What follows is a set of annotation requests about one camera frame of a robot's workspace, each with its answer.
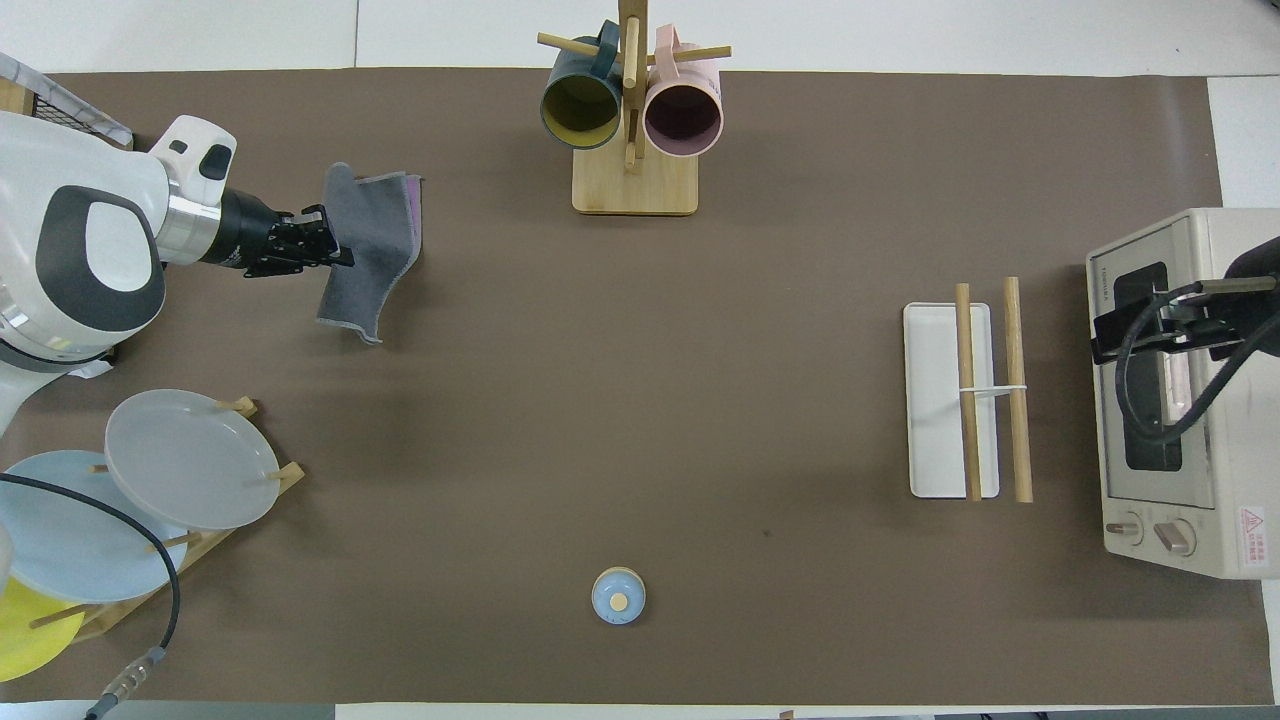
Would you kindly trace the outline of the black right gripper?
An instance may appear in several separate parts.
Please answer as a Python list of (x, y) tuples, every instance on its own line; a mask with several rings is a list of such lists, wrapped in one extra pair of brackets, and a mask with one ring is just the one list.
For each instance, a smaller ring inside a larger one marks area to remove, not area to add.
[[(1279, 237), (1275, 237), (1235, 259), (1226, 270), (1228, 279), (1271, 275), (1279, 278)], [(1234, 329), (1183, 332), (1164, 309), (1147, 313), (1152, 301), (1138, 300), (1102, 313), (1092, 322), (1092, 363), (1103, 365), (1117, 361), (1125, 338), (1133, 333), (1132, 354), (1187, 354), (1207, 348), (1213, 360), (1222, 360), (1243, 348), (1267, 320), (1277, 316), (1277, 287), (1267, 293), (1239, 293), (1225, 302), (1228, 324)]]

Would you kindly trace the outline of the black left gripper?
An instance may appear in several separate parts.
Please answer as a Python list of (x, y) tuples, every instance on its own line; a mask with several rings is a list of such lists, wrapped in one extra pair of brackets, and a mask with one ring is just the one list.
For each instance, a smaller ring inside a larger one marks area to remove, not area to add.
[[(298, 264), (275, 258), (275, 231), (292, 211), (276, 211), (251, 193), (225, 190), (212, 242), (200, 261), (243, 270), (246, 278), (298, 274), (315, 266), (353, 266), (355, 255), (342, 246), (303, 246)], [(305, 241), (334, 241), (324, 205), (303, 208), (294, 217), (294, 231)]]

